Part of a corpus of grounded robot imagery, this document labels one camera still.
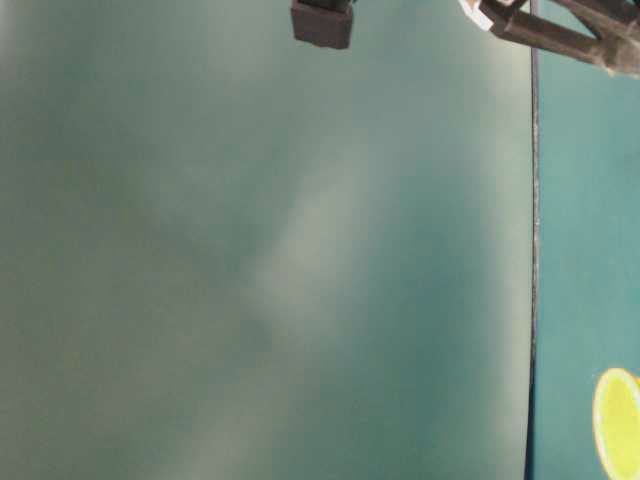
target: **teal background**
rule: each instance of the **teal background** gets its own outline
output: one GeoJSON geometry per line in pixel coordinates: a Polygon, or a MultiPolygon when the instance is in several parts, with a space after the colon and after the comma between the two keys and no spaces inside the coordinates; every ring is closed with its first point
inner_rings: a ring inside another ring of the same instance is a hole
{"type": "MultiPolygon", "coordinates": [[[[550,2],[540,13],[576,26],[550,2]]],[[[535,478],[604,479],[592,398],[640,374],[638,80],[540,54],[540,318],[535,478]]]]}
{"type": "Polygon", "coordinates": [[[360,3],[0,0],[0,477],[521,477],[529,51],[360,3]]]}

